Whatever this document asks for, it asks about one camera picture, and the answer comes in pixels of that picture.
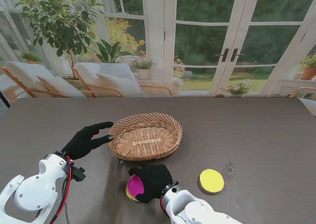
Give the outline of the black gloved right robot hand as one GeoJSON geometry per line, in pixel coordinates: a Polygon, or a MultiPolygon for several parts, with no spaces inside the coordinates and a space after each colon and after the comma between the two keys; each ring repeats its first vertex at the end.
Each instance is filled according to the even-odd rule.
{"type": "Polygon", "coordinates": [[[148,204],[154,198],[160,199],[167,185],[173,184],[173,179],[166,165],[149,165],[142,162],[140,168],[132,167],[128,173],[136,175],[143,184],[143,192],[134,195],[138,201],[148,204]]]}

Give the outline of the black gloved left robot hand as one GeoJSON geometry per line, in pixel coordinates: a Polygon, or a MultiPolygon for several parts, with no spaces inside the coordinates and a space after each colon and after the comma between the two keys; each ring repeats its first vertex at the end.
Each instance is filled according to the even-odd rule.
{"type": "Polygon", "coordinates": [[[99,138],[93,138],[103,129],[111,128],[113,122],[102,122],[86,126],[78,131],[74,137],[61,150],[61,154],[70,157],[72,160],[80,159],[90,153],[92,150],[112,141],[113,135],[106,135],[99,138]]]}

